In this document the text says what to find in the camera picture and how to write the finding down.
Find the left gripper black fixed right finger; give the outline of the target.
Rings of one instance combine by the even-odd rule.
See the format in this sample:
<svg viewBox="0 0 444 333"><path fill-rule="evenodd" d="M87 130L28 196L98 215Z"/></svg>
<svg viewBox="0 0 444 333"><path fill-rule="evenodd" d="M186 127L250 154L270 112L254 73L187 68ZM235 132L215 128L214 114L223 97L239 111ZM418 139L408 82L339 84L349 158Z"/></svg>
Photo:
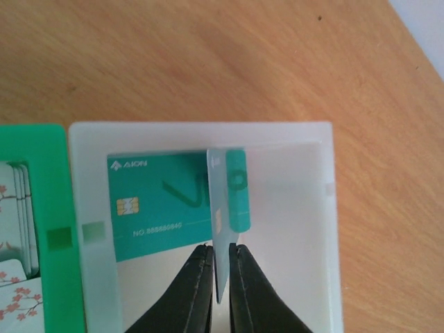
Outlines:
<svg viewBox="0 0 444 333"><path fill-rule="evenodd" d="M230 244L230 331L311 332L284 303L247 246Z"/></svg>

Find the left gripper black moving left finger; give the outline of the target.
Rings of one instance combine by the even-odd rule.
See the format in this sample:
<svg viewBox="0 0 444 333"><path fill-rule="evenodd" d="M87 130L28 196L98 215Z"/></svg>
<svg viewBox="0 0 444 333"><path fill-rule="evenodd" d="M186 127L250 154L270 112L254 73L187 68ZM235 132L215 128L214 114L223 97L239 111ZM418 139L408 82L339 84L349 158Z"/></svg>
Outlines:
<svg viewBox="0 0 444 333"><path fill-rule="evenodd" d="M160 299L127 331L209 332L212 323L213 258L212 246L195 247Z"/></svg>

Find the teal striped card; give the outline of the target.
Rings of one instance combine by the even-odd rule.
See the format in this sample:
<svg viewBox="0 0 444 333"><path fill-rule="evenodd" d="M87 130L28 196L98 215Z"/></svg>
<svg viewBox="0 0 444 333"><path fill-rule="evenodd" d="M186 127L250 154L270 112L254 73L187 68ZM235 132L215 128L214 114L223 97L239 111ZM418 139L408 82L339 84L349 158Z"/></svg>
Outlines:
<svg viewBox="0 0 444 333"><path fill-rule="evenodd" d="M229 247L231 243L237 241L239 236L235 222L232 221L237 199L237 175L234 167L233 150L211 148L207 151L216 301L218 303L222 302L229 277Z"/></svg>

